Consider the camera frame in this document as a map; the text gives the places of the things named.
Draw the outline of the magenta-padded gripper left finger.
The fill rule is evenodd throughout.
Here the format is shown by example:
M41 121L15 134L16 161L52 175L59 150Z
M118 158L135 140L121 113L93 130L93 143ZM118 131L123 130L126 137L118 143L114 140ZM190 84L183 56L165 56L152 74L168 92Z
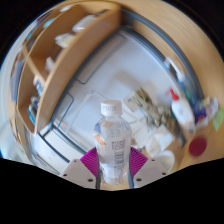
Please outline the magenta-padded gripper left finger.
M97 149L91 149L80 159L71 160L60 176L81 187L99 189L101 175Z

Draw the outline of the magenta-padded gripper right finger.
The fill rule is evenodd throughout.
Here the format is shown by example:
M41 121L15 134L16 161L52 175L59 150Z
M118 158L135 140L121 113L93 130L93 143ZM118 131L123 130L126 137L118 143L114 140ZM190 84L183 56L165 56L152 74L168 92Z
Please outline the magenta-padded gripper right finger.
M168 174L156 159L149 159L135 148L130 149L128 183L131 189L143 187Z

